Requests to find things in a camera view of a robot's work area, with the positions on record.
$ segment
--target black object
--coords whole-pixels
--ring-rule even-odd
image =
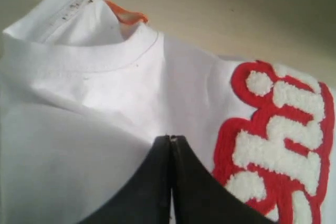
[[[231,195],[198,160],[183,136],[171,137],[177,224],[274,223]]]
[[[168,224],[171,182],[170,138],[155,139],[146,159],[126,185],[81,224]]]

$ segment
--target white t-shirt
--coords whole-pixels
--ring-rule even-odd
[[[336,219],[334,98],[309,75],[127,35],[103,0],[43,0],[3,40],[1,223],[80,221],[165,134],[271,219]]]

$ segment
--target white chenille patch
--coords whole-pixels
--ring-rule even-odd
[[[292,76],[301,81],[302,83],[307,84],[309,87],[313,89],[315,93],[317,94],[321,93],[321,87],[318,81],[309,74],[302,73],[295,69],[291,69],[279,64],[273,65],[273,69],[278,77],[283,78],[285,76]]]
[[[324,119],[324,101],[320,94],[298,89],[284,81],[278,81],[273,88],[273,103],[281,108],[285,104],[312,114],[314,120]]]
[[[251,71],[246,79],[246,86],[255,95],[263,97],[271,91],[273,82],[266,73]]]
[[[257,172],[238,172],[231,175],[225,188],[242,202],[255,198],[261,201],[266,198],[264,180]]]
[[[293,223],[294,224],[311,224],[312,215],[305,194],[302,191],[292,193],[293,203]]]
[[[316,194],[321,168],[319,155],[309,152],[305,157],[286,149],[281,135],[266,140],[242,130],[237,135],[232,158],[235,165],[245,169],[253,163],[271,172],[297,179],[310,195]]]
[[[304,126],[299,122],[278,115],[269,120],[267,135],[269,138],[289,138],[310,150],[318,148],[323,139],[323,132],[318,122],[310,121],[307,126]]]
[[[272,221],[278,221],[279,220],[279,209],[278,206],[276,205],[273,210],[268,212],[268,214],[265,215],[268,219]]]

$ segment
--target orange hanger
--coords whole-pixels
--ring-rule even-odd
[[[125,10],[124,8],[120,7],[119,5],[116,5],[115,3],[109,0],[106,0],[105,2],[117,16],[117,19],[119,20],[120,23],[126,25],[134,25],[137,22],[148,23],[148,18],[143,13],[137,13]]]

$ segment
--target beige wall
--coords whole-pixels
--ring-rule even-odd
[[[0,0],[0,28],[40,0]],[[282,62],[336,87],[336,0],[113,0],[218,54]]]

